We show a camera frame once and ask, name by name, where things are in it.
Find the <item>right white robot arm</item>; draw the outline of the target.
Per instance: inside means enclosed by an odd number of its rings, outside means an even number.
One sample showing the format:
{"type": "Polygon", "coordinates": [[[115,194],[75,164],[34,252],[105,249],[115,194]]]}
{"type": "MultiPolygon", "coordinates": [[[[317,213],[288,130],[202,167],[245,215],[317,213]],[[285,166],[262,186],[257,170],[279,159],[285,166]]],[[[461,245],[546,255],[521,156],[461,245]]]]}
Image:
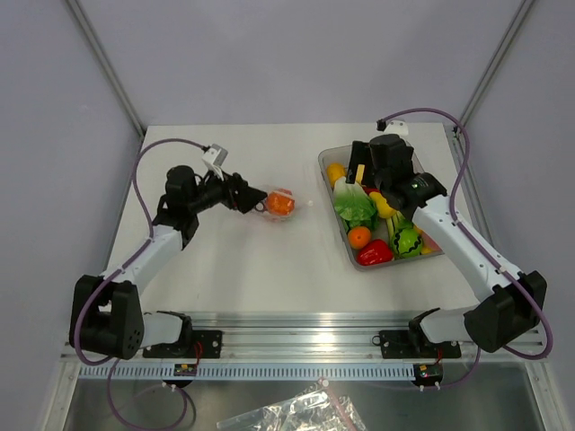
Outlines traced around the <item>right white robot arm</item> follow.
{"type": "Polygon", "coordinates": [[[358,167],[387,203],[417,225],[453,262],[478,304],[453,310],[432,309],[410,322],[408,345],[427,356],[440,343],[472,341],[494,353],[546,325],[543,305],[547,282],[538,271],[526,273],[502,257],[464,218],[455,197],[429,172],[416,172],[414,149],[397,134],[376,136],[351,146],[349,180],[358,167]]]}

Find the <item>clear dotted zip bag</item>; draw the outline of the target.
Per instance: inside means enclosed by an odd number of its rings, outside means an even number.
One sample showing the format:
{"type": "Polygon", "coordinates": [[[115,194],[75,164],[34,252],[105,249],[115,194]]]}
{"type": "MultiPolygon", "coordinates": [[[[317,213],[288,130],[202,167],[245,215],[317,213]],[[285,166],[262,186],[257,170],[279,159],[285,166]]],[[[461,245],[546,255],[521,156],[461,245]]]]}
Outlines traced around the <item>clear dotted zip bag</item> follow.
{"type": "Polygon", "coordinates": [[[286,222],[302,215],[314,205],[313,200],[308,196],[292,189],[269,184],[258,185],[257,189],[264,191],[266,197],[255,206],[251,214],[268,222],[286,222]]]}

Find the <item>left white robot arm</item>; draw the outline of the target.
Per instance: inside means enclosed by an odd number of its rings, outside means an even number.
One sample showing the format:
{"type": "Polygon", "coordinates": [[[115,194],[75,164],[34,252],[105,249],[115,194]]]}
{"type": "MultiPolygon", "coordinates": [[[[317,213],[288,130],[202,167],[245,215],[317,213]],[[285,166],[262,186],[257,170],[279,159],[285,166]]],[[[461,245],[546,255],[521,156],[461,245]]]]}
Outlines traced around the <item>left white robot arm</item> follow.
{"type": "Polygon", "coordinates": [[[190,166],[171,168],[148,236],[116,268],[81,276],[74,289],[69,343],[87,365],[87,353],[129,360],[143,349],[150,357],[195,357],[200,352],[191,318],[180,312],[143,312],[140,296],[156,274],[184,251],[199,228],[199,214],[217,205],[246,214],[267,193],[239,174],[211,172],[198,181],[190,166]]]}

